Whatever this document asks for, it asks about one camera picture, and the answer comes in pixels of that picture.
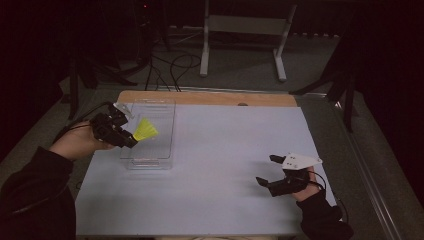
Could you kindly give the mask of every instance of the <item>floor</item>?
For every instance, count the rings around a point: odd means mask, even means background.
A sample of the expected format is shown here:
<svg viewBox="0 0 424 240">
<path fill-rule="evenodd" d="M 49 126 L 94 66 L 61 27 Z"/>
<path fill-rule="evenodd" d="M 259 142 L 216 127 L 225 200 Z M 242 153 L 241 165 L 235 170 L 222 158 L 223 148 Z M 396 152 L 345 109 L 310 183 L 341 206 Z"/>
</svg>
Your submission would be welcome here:
<svg viewBox="0 0 424 240">
<path fill-rule="evenodd" d="M 158 43 L 153 51 L 154 68 L 148 89 L 175 91 L 173 75 L 182 91 L 287 93 L 317 80 L 338 42 L 338 38 L 291 36 L 283 52 L 287 81 L 281 82 L 277 79 L 272 55 L 275 39 L 212 36 L 208 76 L 200 77 L 197 64 L 202 51 L 201 39 L 198 29 L 174 29 L 170 34 L 171 52 Z M 133 64 L 122 62 L 125 68 Z M 143 90 L 149 69 L 146 67 L 127 77 L 138 83 L 135 87 L 116 84 L 100 74 L 97 89 L 80 86 L 80 113 L 105 99 L 116 99 L 124 89 Z M 66 93 L 67 79 L 62 86 Z M 355 231 L 353 239 L 420 239 L 424 236 L 423 209 L 361 94 L 355 95 L 353 133 L 349 133 L 341 121 L 341 110 L 323 98 L 328 88 L 328 85 L 322 86 L 314 90 L 316 94 L 296 99 L 304 111 L 318 153 L 326 159 L 324 168 L 336 197 L 348 213 L 344 220 L 348 220 Z M 0 184 L 28 161 L 38 145 L 49 146 L 55 133 L 67 123 L 68 114 L 68 104 L 59 102 L 50 109 L 1 163 Z M 75 166 L 69 183 L 75 197 L 89 163 L 90 158 L 86 158 Z"/>
</svg>

